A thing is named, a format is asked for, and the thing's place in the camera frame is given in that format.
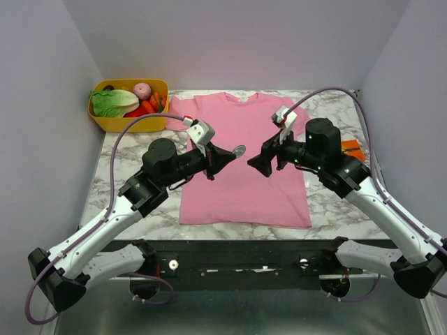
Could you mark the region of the pink t-shirt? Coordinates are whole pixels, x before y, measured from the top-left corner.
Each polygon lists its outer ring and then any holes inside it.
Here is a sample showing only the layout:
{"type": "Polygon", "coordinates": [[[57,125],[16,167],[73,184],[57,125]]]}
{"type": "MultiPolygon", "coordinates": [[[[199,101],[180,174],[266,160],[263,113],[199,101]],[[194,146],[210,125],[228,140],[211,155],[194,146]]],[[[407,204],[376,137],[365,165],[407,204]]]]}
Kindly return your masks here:
{"type": "Polygon", "coordinates": [[[248,98],[226,92],[172,98],[169,112],[206,121],[216,132],[212,139],[216,146],[246,147],[242,157],[226,166],[214,181],[197,174],[183,186],[179,210],[182,225],[234,222],[293,229],[312,226],[301,171],[288,164],[264,177],[247,164],[260,153],[264,141],[277,133],[271,116],[281,106],[292,105],[289,97],[261,93],[248,98]]]}

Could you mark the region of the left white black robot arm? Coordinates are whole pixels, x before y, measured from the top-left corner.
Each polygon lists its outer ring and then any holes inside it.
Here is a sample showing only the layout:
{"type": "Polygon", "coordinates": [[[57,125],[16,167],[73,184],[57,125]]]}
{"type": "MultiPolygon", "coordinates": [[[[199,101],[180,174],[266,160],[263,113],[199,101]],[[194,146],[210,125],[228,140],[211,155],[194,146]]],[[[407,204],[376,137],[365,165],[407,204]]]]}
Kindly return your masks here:
{"type": "Polygon", "coordinates": [[[227,151],[208,143],[203,151],[194,147],[179,154],[172,140],[153,141],[142,156],[142,167],[111,192],[109,205],[96,218],[50,250],[36,248],[29,254],[36,285],[55,311],[62,312],[79,302],[90,287],[112,277],[155,275],[156,251],[143,239],[115,252],[101,251],[167,200],[172,185],[183,185],[200,173],[213,179],[244,153],[243,145],[227,151]]]}

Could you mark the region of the round blue yellow brooch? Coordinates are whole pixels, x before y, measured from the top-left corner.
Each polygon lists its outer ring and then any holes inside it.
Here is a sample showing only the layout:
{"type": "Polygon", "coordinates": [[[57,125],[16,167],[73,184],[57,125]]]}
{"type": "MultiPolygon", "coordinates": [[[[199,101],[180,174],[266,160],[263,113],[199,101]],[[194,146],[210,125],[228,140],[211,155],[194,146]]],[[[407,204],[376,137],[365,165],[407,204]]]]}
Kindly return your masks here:
{"type": "Polygon", "coordinates": [[[234,148],[232,153],[236,158],[239,158],[244,155],[245,151],[246,151],[246,147],[244,145],[238,145],[234,148]]]}

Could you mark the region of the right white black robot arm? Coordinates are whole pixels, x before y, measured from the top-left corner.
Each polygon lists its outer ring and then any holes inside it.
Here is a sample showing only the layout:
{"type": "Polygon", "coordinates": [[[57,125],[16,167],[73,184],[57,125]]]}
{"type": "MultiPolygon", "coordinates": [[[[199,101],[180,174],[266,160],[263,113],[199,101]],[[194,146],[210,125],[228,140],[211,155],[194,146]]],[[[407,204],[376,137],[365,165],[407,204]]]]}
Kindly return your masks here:
{"type": "Polygon", "coordinates": [[[306,140],[294,140],[280,130],[266,140],[259,155],[248,165],[265,177],[294,164],[313,172],[329,190],[366,214],[392,240],[394,249],[360,244],[338,237],[323,249],[321,264],[331,274],[343,268],[357,268],[393,278],[405,293],[425,298],[446,273],[446,240],[431,231],[386,193],[370,169],[356,157],[342,152],[339,129],[329,119],[306,123],[306,140]]]}

